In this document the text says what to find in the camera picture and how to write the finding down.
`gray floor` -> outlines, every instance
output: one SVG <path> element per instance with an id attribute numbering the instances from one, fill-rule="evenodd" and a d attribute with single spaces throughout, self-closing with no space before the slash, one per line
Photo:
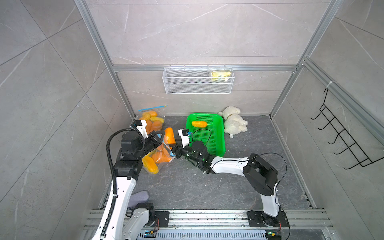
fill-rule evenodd
<path id="1" fill-rule="evenodd" d="M 248 132 L 229 138 L 225 135 L 225 157 L 248 157 L 251 153 L 276 152 L 285 157 L 283 148 L 269 117 L 244 116 Z M 163 129 L 172 127 L 175 132 L 185 128 L 186 116 L 169 116 Z M 264 156 L 279 172 L 285 172 L 285 163 L 277 155 Z M 135 192 L 147 190 L 149 202 L 157 209 L 261 209 L 260 195 L 248 181 L 233 174 L 204 174 L 183 159 L 175 159 L 156 175 L 142 169 Z M 307 209 L 308 203 L 291 166 L 278 186 L 278 199 L 284 209 Z"/>

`stuffed teddy bear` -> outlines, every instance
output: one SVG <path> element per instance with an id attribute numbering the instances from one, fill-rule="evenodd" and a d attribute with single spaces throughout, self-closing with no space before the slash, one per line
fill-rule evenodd
<path id="1" fill-rule="evenodd" d="M 233 134 L 238 134 L 240 132 L 248 131 L 246 125 L 248 121 L 243 120 L 243 118 L 239 115 L 240 109 L 229 106 L 224 111 L 218 112 L 220 116 L 223 116 L 224 122 L 224 132 L 229 133 L 230 137 Z"/>

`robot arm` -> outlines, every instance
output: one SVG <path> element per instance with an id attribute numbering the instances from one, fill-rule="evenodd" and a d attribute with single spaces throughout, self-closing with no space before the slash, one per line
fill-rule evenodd
<path id="1" fill-rule="evenodd" d="M 153 204 L 139 204 L 123 227 L 129 198 L 142 168 L 141 159 L 160 146 L 165 135 L 164 131 L 147 134 L 144 120 L 137 120 L 133 125 L 136 130 L 128 131 L 122 136 L 121 156 L 113 166 L 118 189 L 116 197 L 111 189 L 106 209 L 92 240 L 134 240 L 143 227 L 152 227 L 155 224 Z M 188 146 L 188 129 L 180 129 L 179 136 L 182 139 L 181 144 L 169 144 L 176 158 L 184 156 L 207 174 L 231 173 L 246 177 L 253 189 L 261 195 L 263 212 L 266 214 L 264 219 L 266 222 L 276 222 L 280 205 L 276 195 L 277 170 L 274 167 L 257 154 L 243 158 L 224 158 L 210 155 L 202 141 L 195 141 L 192 146 Z"/>
<path id="2" fill-rule="evenodd" d="M 92 240 L 135 240 L 141 229 L 155 224 L 155 211 L 153 204 L 139 204 L 133 209 L 131 218 L 123 227 L 129 198 L 143 166 L 141 159 L 160 146 L 163 142 L 164 131 L 145 131 L 145 120 L 134 122 L 137 131 L 128 131 L 123 134 L 121 141 L 121 156 L 113 169 L 116 175 L 117 194 L 113 201 L 113 189 L 110 191 L 106 209 L 101 222 Z"/>
<path id="3" fill-rule="evenodd" d="M 243 158 L 224 158 L 212 156 L 202 141 L 195 141 L 189 145 L 190 132 L 180 129 L 182 144 L 176 145 L 172 151 L 176 158 L 184 156 L 192 164 L 198 166 L 205 173 L 231 173 L 244 176 L 252 188 L 260 193 L 263 211 L 268 217 L 276 218 L 280 205 L 276 195 L 277 170 L 257 154 Z"/>

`green plastic basket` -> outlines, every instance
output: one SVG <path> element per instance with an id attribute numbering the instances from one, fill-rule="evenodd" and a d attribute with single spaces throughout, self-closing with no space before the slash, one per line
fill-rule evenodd
<path id="1" fill-rule="evenodd" d="M 194 127 L 192 121 L 206 121 L 208 126 Z M 198 129 L 209 129 L 212 135 L 207 142 L 210 132 L 207 130 L 199 130 L 195 132 L 190 138 L 193 141 L 203 141 L 204 145 L 208 148 L 208 152 L 215 156 L 224 156 L 225 142 L 224 142 L 224 121 L 222 116 L 212 113 L 193 113 L 187 118 L 186 129 L 190 132 L 195 132 Z"/>

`white wire basket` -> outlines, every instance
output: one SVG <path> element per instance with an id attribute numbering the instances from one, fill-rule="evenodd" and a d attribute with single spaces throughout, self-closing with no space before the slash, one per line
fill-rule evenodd
<path id="1" fill-rule="evenodd" d="M 212 78 L 212 71 L 230 71 L 228 77 Z M 235 75 L 230 67 L 166 67 L 163 71 L 167 94 L 231 93 Z"/>

